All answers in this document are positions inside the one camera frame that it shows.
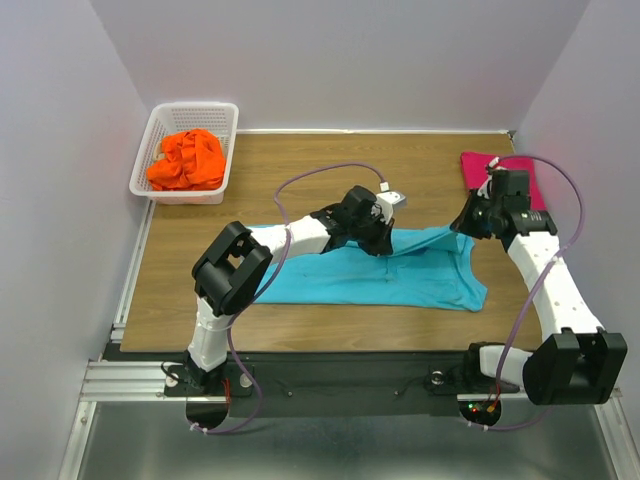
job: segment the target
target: white baseboard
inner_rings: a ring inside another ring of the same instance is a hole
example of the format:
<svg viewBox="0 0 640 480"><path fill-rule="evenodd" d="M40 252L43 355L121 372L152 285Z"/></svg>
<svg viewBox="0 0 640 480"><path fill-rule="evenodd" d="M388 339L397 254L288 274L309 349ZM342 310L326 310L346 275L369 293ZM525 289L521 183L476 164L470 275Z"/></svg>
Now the white baseboard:
<svg viewBox="0 0 640 480"><path fill-rule="evenodd" d="M355 129L345 130L339 128L239 128L238 133L248 134L362 134L362 135L506 135L508 130L439 130L439 129Z"/></svg>

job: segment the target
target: gray wall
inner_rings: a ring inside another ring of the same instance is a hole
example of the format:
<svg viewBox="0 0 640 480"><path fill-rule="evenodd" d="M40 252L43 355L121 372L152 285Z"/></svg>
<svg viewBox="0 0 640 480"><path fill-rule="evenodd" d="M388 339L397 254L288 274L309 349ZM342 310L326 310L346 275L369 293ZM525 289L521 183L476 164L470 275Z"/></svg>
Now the gray wall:
<svg viewBox="0 0 640 480"><path fill-rule="evenodd" d="M583 237L569 264L594 313L630 346L621 385L640 435L640 3L593 0L516 137L522 152L555 159L582 187ZM541 188L564 232L575 226L568 187L539 169Z"/></svg>
<svg viewBox="0 0 640 480"><path fill-rule="evenodd" d="M0 477L54 479L137 234L148 114L88 2L3 2L0 27Z"/></svg>
<svg viewBox="0 0 640 480"><path fill-rule="evenodd" d="M244 128L514 128L588 0L91 0L146 106Z"/></svg>

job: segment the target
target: blue cloth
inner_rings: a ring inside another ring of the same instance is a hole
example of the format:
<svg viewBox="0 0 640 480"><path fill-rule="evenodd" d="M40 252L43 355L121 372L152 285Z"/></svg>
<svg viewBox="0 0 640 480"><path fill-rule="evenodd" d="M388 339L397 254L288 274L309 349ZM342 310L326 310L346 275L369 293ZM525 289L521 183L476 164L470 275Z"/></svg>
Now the blue cloth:
<svg viewBox="0 0 640 480"><path fill-rule="evenodd" d="M323 255L289 259L257 303L482 309L487 288L471 273L473 239L447 226L394 229L391 242L394 253L388 257L372 257L349 242Z"/></svg>

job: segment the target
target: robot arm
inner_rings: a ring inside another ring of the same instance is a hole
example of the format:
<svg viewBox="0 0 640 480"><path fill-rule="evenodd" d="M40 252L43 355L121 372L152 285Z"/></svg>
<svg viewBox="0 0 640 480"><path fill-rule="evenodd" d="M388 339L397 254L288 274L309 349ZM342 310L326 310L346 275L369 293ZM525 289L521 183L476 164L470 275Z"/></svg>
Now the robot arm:
<svg viewBox="0 0 640 480"><path fill-rule="evenodd" d="M543 343L533 353L510 349L502 379L524 386L538 405L604 403L627 345L622 335L604 329L586 306L564 260L553 257L560 245L548 212L530 206L527 171L491 170L490 179L471 190L451 225L453 231L475 238L500 239L529 291L547 264L555 262L534 297ZM495 377L504 347L475 347L480 371Z"/></svg>
<svg viewBox="0 0 640 480"><path fill-rule="evenodd" d="M225 362L232 317L251 304L269 265L280 261L287 230L287 258L326 253L347 241L357 242L369 255L390 255L393 213L405 205L406 198L398 192L374 195L355 186L342 202L288 226L250 230L240 222L227 225L192 271L198 313L185 363L194 383L207 384L210 373ZM232 258L239 260L237 267Z"/></svg>

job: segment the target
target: folded red cloth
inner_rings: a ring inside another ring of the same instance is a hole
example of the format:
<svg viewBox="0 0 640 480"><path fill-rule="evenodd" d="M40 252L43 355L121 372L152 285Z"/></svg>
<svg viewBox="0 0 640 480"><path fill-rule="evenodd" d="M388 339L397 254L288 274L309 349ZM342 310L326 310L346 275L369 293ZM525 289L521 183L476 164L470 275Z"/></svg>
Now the folded red cloth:
<svg viewBox="0 0 640 480"><path fill-rule="evenodd" d="M479 188L487 179L487 165L496 158L496 155L488 155L485 153L462 152L460 155L460 165L462 167L462 175L468 189ZM505 160L502 167L510 170L527 170L529 172L531 208L533 210L546 210L547 207L538 188L536 182L536 172L533 169L533 160L527 157L511 158Z"/></svg>

